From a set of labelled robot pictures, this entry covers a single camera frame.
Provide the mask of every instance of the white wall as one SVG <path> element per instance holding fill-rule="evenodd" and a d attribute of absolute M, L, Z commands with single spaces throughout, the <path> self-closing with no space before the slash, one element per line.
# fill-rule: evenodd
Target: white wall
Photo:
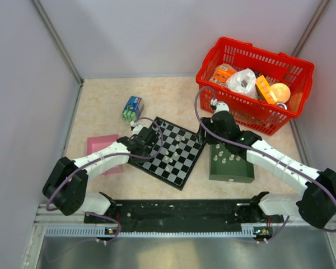
<path fill-rule="evenodd" d="M 195 75 L 221 36 L 291 53 L 320 0 L 41 0 L 84 78 Z"/>
<path fill-rule="evenodd" d="M 21 266 L 77 89 L 30 1 L 0 1 L 0 269 Z"/>
<path fill-rule="evenodd" d="M 315 64 L 314 85 L 298 119 L 299 130 L 313 165 L 336 171 L 336 1 L 299 57 Z"/>

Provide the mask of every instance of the pink tray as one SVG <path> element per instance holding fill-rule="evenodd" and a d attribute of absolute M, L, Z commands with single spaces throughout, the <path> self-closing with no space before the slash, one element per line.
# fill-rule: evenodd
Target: pink tray
<path fill-rule="evenodd" d="M 95 136 L 95 137 L 89 137 L 87 139 L 87 150 L 86 154 L 92 154 L 94 152 L 103 150 L 104 148 L 110 146 L 113 142 L 115 142 L 119 138 L 118 134 L 111 134 L 109 136 Z M 110 170 L 107 170 L 103 173 L 103 175 L 109 175 L 109 174 L 116 174 L 116 173 L 122 173 L 123 172 L 123 166 L 118 165 L 116 167 L 113 167 Z"/>

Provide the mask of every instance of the table top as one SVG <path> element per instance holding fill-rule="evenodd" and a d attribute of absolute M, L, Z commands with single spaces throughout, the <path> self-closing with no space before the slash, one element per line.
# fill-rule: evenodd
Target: table top
<path fill-rule="evenodd" d="M 196 132 L 199 123 L 194 113 L 198 91 L 195 77 L 139 77 L 89 79 L 85 81 L 67 148 L 70 159 L 86 154 L 87 138 L 119 134 L 130 136 L 130 126 L 121 118 L 130 96 L 142 97 L 143 116 L 156 116 Z M 201 117 L 211 113 L 199 108 Z M 273 136 L 260 134 L 275 149 L 300 161 L 289 124 Z M 100 175 L 89 182 L 87 190 L 104 192 L 113 199 L 206 199 L 252 198 L 262 191 L 294 193 L 286 183 L 265 169 L 254 166 L 255 180 L 250 183 L 209 180 L 209 146 L 205 146 L 182 191 L 129 165 L 123 173 Z"/>

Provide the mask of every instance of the green and blue package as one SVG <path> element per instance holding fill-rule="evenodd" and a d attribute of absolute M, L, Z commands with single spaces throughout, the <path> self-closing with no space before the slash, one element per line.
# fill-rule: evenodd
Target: green and blue package
<path fill-rule="evenodd" d="M 131 96 L 123 109 L 122 117 L 127 121 L 136 120 L 141 116 L 143 110 L 143 99 L 140 97 Z"/>

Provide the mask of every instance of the chessboard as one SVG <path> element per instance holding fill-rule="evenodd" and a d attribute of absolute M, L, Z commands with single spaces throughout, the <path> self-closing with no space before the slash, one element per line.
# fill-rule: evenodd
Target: chessboard
<path fill-rule="evenodd" d="M 154 159 L 136 164 L 129 164 L 145 171 L 165 183 L 182 190 L 195 163 L 203 151 L 203 143 L 199 143 L 196 134 L 160 117 L 155 118 L 163 133 L 163 148 Z M 152 124 L 150 129 L 157 130 Z M 154 145 L 150 156 L 157 153 L 161 139 Z"/>

